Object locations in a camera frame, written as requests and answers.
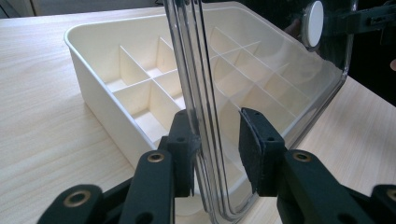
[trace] dark background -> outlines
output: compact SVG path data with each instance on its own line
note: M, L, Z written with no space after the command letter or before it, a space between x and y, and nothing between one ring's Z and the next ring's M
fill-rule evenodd
M384 0L360 0L358 9L382 6ZM396 105L396 45L380 45L381 32L355 35L349 75L389 103Z

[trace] transparent plastic sheet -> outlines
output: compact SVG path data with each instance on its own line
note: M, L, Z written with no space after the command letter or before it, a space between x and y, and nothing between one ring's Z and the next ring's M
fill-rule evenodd
M305 48L285 31L312 1L264 2L241 1L256 12L235 2L164 2L191 126L202 140L196 169L213 222L239 220L257 198L237 151L240 107L261 111L295 146L347 76L353 36L322 37ZM323 4L325 17L356 10L357 1L339 2ZM271 4L287 18L268 21Z

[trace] wooden table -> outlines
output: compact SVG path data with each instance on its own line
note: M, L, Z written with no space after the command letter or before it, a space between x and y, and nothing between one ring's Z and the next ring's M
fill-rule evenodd
M162 8L0 20L0 223L36 223L63 190L103 190L131 177L81 97L64 32L77 24L162 13ZM396 109L348 78L300 148L344 185L370 194L396 184ZM205 214L177 223L207 223ZM258 200L242 223L280 223L274 199Z

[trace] tray compartment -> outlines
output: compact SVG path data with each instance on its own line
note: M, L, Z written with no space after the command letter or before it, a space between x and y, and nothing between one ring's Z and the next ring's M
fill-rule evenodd
M274 73L265 63L262 63L245 49L227 53L224 58L254 82L268 80Z
M312 101L337 81L334 65L315 58L305 58L282 66L276 71Z
M262 112L279 133L283 133L295 119L287 108L257 85L239 92L232 101L239 108L247 107Z
M180 110L153 80L116 91L114 95L156 147L161 137L169 133L173 116Z
M211 60L211 64L216 86L228 97L253 84L251 80L222 57L214 58Z
M251 44L247 50L273 70L304 57L301 54L306 54L303 49L296 47L288 39L279 38L274 45L265 44L268 43L267 41Z
M218 27L213 28L209 39L211 48L218 54L241 48L235 41L233 41L230 37L224 34Z
M157 77L177 69L175 53L161 35L156 35L156 38L148 36L138 45L139 47L130 46L125 49L150 77Z
M154 80L172 97L180 109L186 108L177 70L156 77Z
M118 91L137 82L149 79L146 71L120 46L120 76L106 82L111 91Z
M205 28L210 34L213 29L219 29L233 42L244 47L262 39L279 39L279 35L270 26L263 25L263 21L246 10L228 7L227 16L219 16L217 10L205 11Z
M286 79L274 74L269 80L261 80L262 88L277 99L295 117L309 105L309 99Z

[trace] compartment organizer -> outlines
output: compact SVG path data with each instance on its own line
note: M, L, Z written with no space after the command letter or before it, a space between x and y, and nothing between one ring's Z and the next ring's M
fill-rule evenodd
M261 111L286 136L342 71L245 8L215 7L204 16L228 197L240 204L251 192L237 148L238 109ZM80 25L65 41L85 102L136 167L186 107L166 16ZM179 215L202 209L199 197L177 199Z

